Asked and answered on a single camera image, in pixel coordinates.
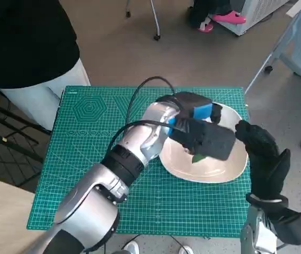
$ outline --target green cutting mat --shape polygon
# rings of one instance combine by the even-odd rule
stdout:
[[[124,125],[132,87],[67,87],[49,143],[28,229],[46,230],[62,198],[84,173],[101,161],[109,141]],[[247,120],[241,88],[176,88],[212,98],[236,109]],[[143,88],[131,120],[170,93],[165,87]],[[246,220],[249,169],[224,184],[200,184],[170,175],[159,159],[151,161],[119,205],[119,233],[238,237]]]

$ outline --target white plate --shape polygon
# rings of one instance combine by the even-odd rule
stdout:
[[[223,105],[220,124],[235,132],[235,125],[241,120],[239,114],[229,106]],[[239,177],[245,170],[248,155],[245,145],[236,140],[226,161],[207,157],[192,164],[192,155],[172,139],[167,139],[160,159],[169,173],[179,178],[200,183],[225,183]]]

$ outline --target pink slipper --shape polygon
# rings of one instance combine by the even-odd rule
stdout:
[[[227,15],[213,15],[212,19],[219,22],[227,22],[230,24],[246,23],[246,17],[240,16],[238,12],[231,11]]]
[[[209,33],[210,31],[213,30],[213,27],[214,27],[213,24],[209,22],[207,25],[205,25],[205,29],[198,28],[198,30],[203,33]]]

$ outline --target white pants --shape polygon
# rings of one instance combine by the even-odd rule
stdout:
[[[70,85],[91,85],[80,59],[70,71],[53,80],[25,88],[1,89],[1,92],[29,118],[52,130],[62,92]]]

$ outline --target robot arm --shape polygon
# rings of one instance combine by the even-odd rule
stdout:
[[[147,108],[142,120],[174,124],[179,114],[220,120],[221,107],[210,99],[186,92],[177,95],[159,98]],[[222,128],[201,122],[211,125],[210,128]],[[131,127],[101,163],[95,164],[64,197],[52,228],[24,253],[74,254],[94,251],[104,245],[119,223],[116,204],[127,199],[130,185],[149,161],[160,154],[165,140],[172,134],[185,141],[168,127],[152,124]]]
[[[176,124],[182,131],[153,124],[131,127],[101,163],[95,164],[64,197],[56,212],[52,228],[24,253],[76,254],[98,249],[110,239],[118,226],[119,211],[116,204],[126,200],[130,185],[149,161],[160,154],[168,137],[190,151],[205,152],[204,142],[207,140],[210,144],[208,133],[216,129],[220,133],[222,127],[198,119],[210,117],[212,122],[218,123],[221,116],[220,106],[192,93],[182,92],[176,95],[159,98],[147,108],[142,119]],[[241,232],[241,253],[273,254],[276,253],[277,237],[271,222],[275,222],[273,226],[278,225],[279,219],[275,221],[267,218],[272,214],[270,208],[276,210],[277,207],[284,207],[284,202],[279,201],[279,198],[289,169],[289,157],[283,157],[283,160],[276,159],[280,157],[275,142],[273,145],[251,142],[250,137],[253,140],[256,136],[253,136],[253,132],[244,132],[250,130],[250,126],[242,124],[242,128],[238,126],[236,133],[250,154],[254,195],[247,199],[251,206],[247,222]],[[268,155],[273,155],[274,160],[270,160]],[[284,221],[287,223],[284,225],[291,225],[288,220],[290,217],[286,218]],[[288,226],[280,227],[280,232],[283,232],[281,228],[285,228],[285,235],[295,233],[295,229],[286,230]]]
[[[290,168],[290,151],[279,153],[274,138],[257,125],[240,121],[236,137],[246,147],[251,162],[251,204],[247,221],[241,230],[243,254],[274,254],[277,239],[283,243],[301,245],[301,213],[288,208],[282,196],[285,178]]]

